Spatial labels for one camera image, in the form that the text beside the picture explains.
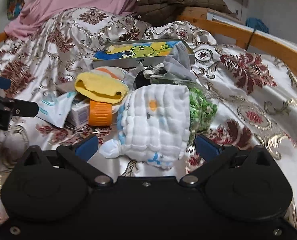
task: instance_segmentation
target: yellow sock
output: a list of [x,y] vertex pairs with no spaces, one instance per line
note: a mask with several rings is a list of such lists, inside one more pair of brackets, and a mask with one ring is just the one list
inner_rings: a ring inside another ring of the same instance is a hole
[[77,76],[75,89],[94,101],[109,104],[120,102],[128,93],[128,87],[124,83],[90,72],[84,72]]

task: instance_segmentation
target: wooden bed frame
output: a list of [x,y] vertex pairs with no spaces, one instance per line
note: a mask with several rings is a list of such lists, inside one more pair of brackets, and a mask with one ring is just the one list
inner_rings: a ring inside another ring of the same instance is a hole
[[[252,35],[251,31],[216,21],[209,21],[188,16],[179,16],[178,20],[189,21],[193,25],[203,30],[207,30],[212,34],[221,34],[231,37],[236,40],[235,44],[243,49],[245,49],[246,44],[249,42]],[[6,40],[7,35],[5,33],[0,33],[0,42],[4,42]],[[263,37],[257,33],[253,35],[250,45],[265,51],[267,54],[281,59],[297,76],[297,51],[295,49],[289,48],[284,44],[281,44],[270,38]]]

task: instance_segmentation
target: screw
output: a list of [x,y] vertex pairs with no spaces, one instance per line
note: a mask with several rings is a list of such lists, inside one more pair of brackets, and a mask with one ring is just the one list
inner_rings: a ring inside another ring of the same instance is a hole
[[11,227],[10,232],[11,232],[12,235],[17,236],[17,235],[19,235],[21,233],[21,230],[18,227]]
[[192,175],[186,175],[182,179],[186,184],[195,184],[198,182],[198,177]]
[[105,184],[109,184],[111,182],[111,178],[106,176],[106,175],[101,175],[101,176],[97,176],[94,181],[97,184],[101,184],[101,185],[105,185]]
[[281,229],[275,229],[274,231],[273,231],[273,234],[274,234],[274,236],[280,236],[281,234],[282,234],[282,230]]

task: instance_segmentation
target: white plastic packet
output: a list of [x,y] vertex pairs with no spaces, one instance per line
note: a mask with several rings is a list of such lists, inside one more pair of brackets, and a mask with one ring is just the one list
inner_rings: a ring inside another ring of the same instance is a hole
[[55,96],[54,92],[48,93],[38,103],[39,112],[37,117],[56,127],[63,128],[75,96],[76,92],[68,92],[58,98]]

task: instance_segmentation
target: bed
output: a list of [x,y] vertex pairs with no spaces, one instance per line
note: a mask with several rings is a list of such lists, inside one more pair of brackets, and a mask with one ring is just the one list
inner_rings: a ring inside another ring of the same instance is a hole
[[[235,45],[217,44],[218,33],[236,39]],[[11,88],[0,95],[39,101],[56,84],[74,80],[91,69],[93,54],[113,41],[181,38],[195,52],[192,66],[199,81],[219,104],[206,135],[218,144],[240,149],[265,146],[293,188],[286,219],[297,229],[297,49],[274,38],[203,19],[179,17],[161,27],[150,27],[132,16],[117,16],[96,8],[68,9],[52,17],[26,41],[0,34],[0,76],[11,79]],[[252,46],[268,55],[251,54]],[[63,129],[35,118],[14,117],[6,132],[0,131],[0,190],[16,160],[30,145],[43,150],[74,144],[96,134],[100,144],[116,133],[110,127]],[[178,179],[205,162],[189,145],[189,157],[164,171],[125,156],[105,159],[95,154],[89,163],[112,178],[117,176],[176,176]],[[0,201],[0,223],[7,214]]]

